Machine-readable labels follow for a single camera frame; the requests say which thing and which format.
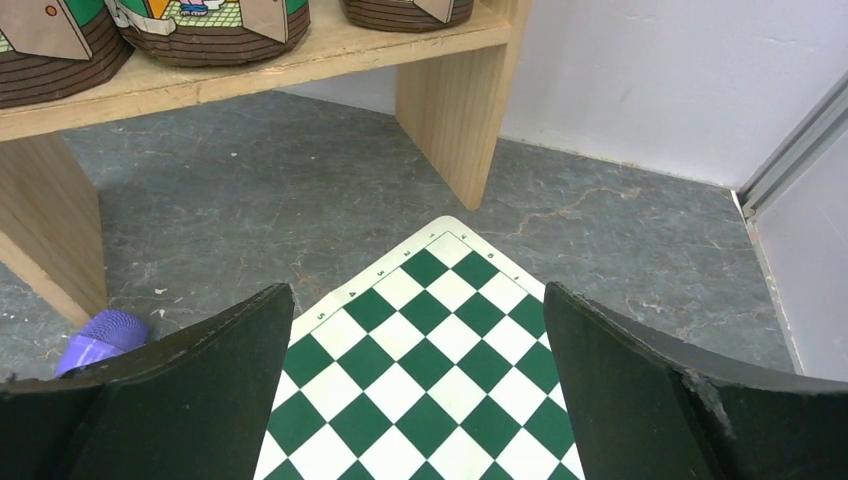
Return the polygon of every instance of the toy door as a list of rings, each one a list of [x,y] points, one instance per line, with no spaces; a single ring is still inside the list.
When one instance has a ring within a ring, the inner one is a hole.
[[[241,0],[239,3],[244,28],[280,43],[288,41],[286,0]]]
[[[451,13],[453,13],[454,0],[413,0],[412,3],[416,7],[424,10],[430,15],[436,17],[437,20],[448,23],[450,22]]]
[[[65,0],[4,2],[0,31],[18,53],[91,59],[91,47]]]

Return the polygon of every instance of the purple object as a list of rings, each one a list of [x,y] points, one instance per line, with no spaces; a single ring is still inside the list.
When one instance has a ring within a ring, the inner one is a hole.
[[[138,348],[146,340],[144,322],[120,310],[104,310],[68,340],[68,348],[56,366],[56,377]]]

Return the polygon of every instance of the metal strip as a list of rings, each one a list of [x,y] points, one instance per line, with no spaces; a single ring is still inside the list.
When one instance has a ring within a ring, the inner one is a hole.
[[[792,131],[739,190],[742,212],[753,220],[848,129],[848,73]]]

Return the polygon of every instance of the chessboard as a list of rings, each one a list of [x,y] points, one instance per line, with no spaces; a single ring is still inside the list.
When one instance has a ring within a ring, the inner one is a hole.
[[[442,217],[294,322],[268,479],[583,479],[544,285]]]

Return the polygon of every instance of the wooden shelf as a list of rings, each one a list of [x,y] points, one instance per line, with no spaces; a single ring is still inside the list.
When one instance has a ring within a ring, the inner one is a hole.
[[[512,33],[508,18],[479,1],[467,23],[422,34],[356,27],[344,17],[340,0],[309,3],[309,33],[279,59],[247,67],[185,69],[136,52],[105,85],[56,102],[0,110],[0,142],[504,45]]]

